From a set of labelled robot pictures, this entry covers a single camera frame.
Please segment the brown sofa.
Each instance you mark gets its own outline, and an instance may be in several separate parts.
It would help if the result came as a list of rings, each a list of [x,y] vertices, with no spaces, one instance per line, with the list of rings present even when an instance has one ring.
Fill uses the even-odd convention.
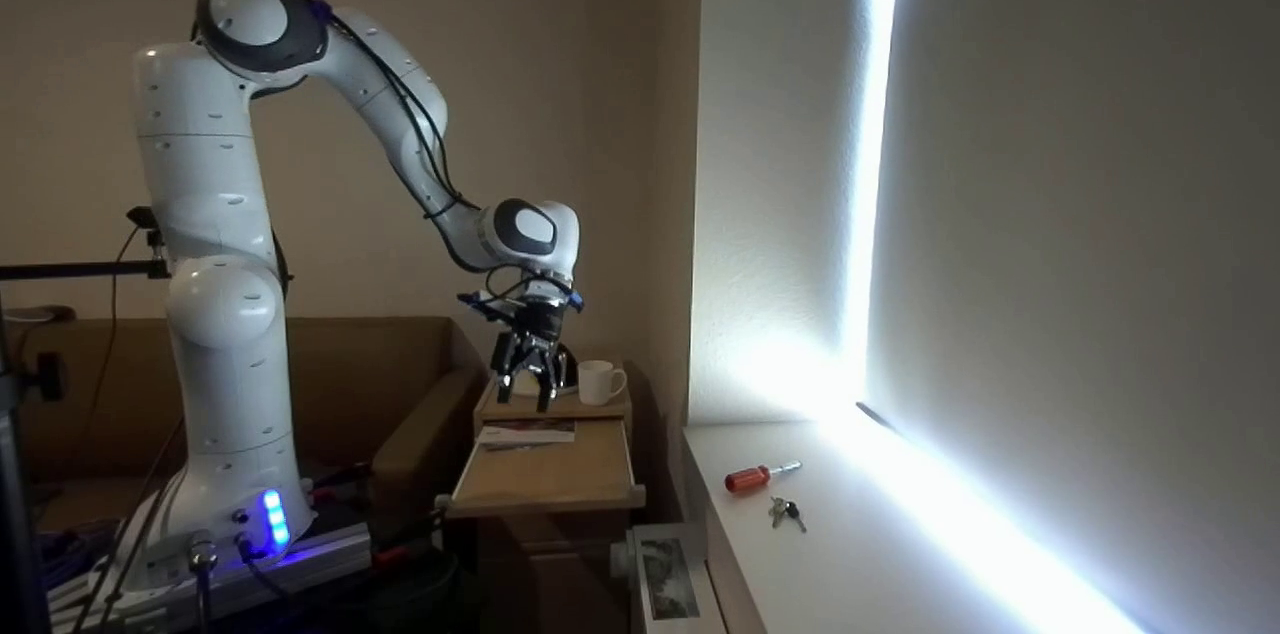
[[[173,432],[180,392],[161,319],[105,319],[37,328],[26,359],[63,356],[69,391],[28,398],[22,456],[40,532],[134,508],[164,443],[168,479],[184,461]],[[371,467],[370,523],[389,541],[422,521],[457,482],[474,437],[484,370],[449,318],[293,318],[288,324],[294,446],[305,476]]]

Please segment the white box with picture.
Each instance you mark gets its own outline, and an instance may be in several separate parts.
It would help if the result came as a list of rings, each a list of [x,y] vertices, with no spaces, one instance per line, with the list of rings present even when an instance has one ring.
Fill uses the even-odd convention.
[[[611,544],[611,575],[628,588],[628,634],[727,634],[694,525],[630,528]]]

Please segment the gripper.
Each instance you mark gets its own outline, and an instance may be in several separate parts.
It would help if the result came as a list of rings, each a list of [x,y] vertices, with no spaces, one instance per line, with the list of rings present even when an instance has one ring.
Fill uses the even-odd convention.
[[[564,387],[568,357],[561,352],[561,336],[567,304],[517,302],[511,315],[509,333],[515,348],[494,351],[495,401],[508,403],[518,375],[526,369],[526,360],[541,357],[535,366],[539,386],[536,412],[548,412]]]

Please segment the white window blind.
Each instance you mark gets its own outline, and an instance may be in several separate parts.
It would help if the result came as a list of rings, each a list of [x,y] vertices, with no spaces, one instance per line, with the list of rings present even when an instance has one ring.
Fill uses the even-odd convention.
[[[1280,634],[1280,0],[896,0],[870,406],[1158,634]]]

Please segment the wooden sliding tray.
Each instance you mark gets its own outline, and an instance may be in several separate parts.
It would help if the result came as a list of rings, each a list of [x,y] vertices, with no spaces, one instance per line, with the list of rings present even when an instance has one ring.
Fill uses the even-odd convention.
[[[481,435],[453,491],[434,506],[447,517],[502,517],[634,510],[646,503],[621,419],[579,419],[573,434],[541,441]]]

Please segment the black kettle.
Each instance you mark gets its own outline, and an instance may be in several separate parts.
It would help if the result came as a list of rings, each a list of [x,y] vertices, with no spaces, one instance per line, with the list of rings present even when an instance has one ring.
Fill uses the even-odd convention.
[[[567,377],[564,379],[564,387],[559,391],[556,400],[564,397],[567,394],[576,394],[579,392],[579,377],[577,365],[579,361],[573,352],[564,345],[559,345],[559,354],[566,354],[568,357]],[[512,396],[538,398],[539,386],[535,379],[535,366],[540,364],[541,357],[530,357],[526,360],[526,369],[516,379]]]

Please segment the wooden side table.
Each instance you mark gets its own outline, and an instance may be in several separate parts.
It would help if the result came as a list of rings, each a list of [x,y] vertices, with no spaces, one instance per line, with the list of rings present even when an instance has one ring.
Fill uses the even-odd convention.
[[[481,427],[493,421],[621,419],[634,465],[627,389],[600,407],[567,394],[548,412],[535,409],[535,398],[526,397],[498,403],[497,384],[488,382],[472,414],[472,447]],[[625,581],[611,575],[611,544],[625,538],[641,508],[465,519],[443,514],[445,543],[483,590],[479,634],[628,634],[630,597]]]

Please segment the white booklet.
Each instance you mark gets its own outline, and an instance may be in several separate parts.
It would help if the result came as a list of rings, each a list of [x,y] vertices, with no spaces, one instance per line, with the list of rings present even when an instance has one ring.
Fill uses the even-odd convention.
[[[573,443],[576,430],[577,423],[573,420],[529,419],[493,421],[481,427],[476,443],[486,450],[518,450]]]

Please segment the white mug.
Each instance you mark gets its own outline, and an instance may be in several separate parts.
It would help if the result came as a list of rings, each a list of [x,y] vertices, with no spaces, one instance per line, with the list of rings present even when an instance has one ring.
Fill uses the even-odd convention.
[[[627,373],[608,360],[580,361],[577,377],[579,400],[584,406],[605,406],[628,384]]]

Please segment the orange handled screwdriver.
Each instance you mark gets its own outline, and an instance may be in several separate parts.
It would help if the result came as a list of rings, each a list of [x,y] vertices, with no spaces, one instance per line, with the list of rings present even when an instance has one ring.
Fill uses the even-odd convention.
[[[724,476],[724,489],[732,496],[745,496],[750,492],[765,489],[774,479],[786,476],[803,467],[799,460],[788,461],[777,466],[756,465],[745,467]]]

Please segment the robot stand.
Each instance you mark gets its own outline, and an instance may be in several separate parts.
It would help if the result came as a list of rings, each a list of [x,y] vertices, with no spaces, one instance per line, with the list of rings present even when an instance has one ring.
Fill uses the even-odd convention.
[[[83,603],[93,590],[101,564],[47,594],[52,634],[183,634],[198,628],[198,592],[189,570],[188,547],[173,556],[147,561],[138,556],[129,580],[119,585],[110,573],[86,616]],[[218,564],[210,576],[212,622],[275,599],[241,561],[229,541],[215,544]],[[340,578],[370,569],[369,529],[364,524],[321,535],[307,535],[279,558],[259,561],[259,571],[275,585],[301,597]]]

